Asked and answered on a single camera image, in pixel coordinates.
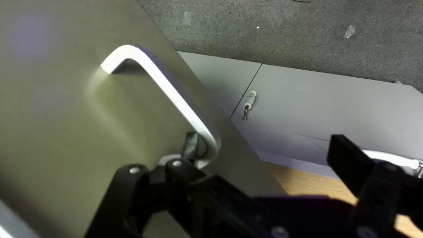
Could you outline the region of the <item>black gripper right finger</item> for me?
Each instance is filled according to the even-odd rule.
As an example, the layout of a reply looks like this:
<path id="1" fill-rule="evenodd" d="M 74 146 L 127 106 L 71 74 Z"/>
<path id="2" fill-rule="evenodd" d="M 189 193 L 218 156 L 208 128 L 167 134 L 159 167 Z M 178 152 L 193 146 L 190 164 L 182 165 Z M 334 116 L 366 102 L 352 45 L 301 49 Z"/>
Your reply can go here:
<path id="1" fill-rule="evenodd" d="M 374 161 L 344 135 L 332 135 L 327 161 L 357 204 L 346 216 L 344 238 L 406 238 L 395 229 L 408 175 L 398 165 Z"/>

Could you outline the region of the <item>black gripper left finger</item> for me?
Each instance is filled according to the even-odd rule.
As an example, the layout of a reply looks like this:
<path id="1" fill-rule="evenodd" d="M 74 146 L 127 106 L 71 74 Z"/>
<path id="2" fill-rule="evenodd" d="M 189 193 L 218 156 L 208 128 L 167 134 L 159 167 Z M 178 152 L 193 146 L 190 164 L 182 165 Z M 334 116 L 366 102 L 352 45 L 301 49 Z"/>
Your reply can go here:
<path id="1" fill-rule="evenodd" d="M 85 238 L 144 238 L 148 222 L 168 213 L 190 238 L 260 238 L 264 209 L 221 176 L 208 176 L 185 160 L 148 171 L 120 167 Z"/>

